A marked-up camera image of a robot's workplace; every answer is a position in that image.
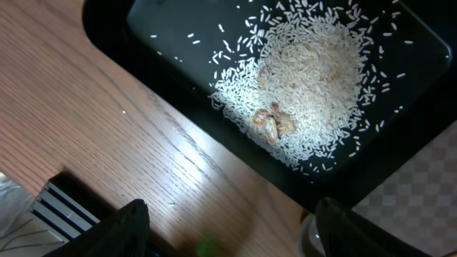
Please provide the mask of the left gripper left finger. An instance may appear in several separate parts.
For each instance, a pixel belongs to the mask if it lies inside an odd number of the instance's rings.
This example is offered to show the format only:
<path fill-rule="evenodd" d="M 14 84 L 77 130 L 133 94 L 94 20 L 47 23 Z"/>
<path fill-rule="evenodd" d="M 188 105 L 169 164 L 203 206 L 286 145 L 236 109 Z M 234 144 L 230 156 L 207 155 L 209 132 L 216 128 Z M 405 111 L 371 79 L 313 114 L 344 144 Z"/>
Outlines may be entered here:
<path fill-rule="evenodd" d="M 148 207 L 135 199 L 44 257 L 139 257 L 148 237 Z"/>

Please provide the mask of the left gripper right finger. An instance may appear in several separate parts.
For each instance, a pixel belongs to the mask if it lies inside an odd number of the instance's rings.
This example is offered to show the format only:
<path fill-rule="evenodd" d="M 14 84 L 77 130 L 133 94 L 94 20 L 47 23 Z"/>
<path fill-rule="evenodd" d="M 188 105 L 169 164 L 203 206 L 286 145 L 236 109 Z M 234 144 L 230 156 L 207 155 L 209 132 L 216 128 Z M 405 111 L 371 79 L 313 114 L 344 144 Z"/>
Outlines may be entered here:
<path fill-rule="evenodd" d="M 332 198 L 318 201 L 316 225 L 327 257 L 426 256 Z"/>

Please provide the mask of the pile of rice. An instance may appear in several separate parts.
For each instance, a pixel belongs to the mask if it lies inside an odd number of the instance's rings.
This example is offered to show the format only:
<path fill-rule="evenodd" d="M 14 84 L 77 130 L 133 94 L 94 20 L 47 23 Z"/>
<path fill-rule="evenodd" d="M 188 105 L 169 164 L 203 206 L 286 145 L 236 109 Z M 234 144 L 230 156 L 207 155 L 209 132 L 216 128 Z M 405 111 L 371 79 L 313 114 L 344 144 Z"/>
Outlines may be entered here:
<path fill-rule="evenodd" d="M 214 75 L 209 98 L 224 118 L 289 168 L 317 158 L 334 161 L 346 139 L 372 127 L 364 109 L 391 89 L 386 72 L 368 60 L 373 24 L 360 1 L 275 1 L 278 16 L 240 36 L 240 56 Z M 271 104 L 289 114 L 294 133 L 270 145 L 252 123 Z"/>

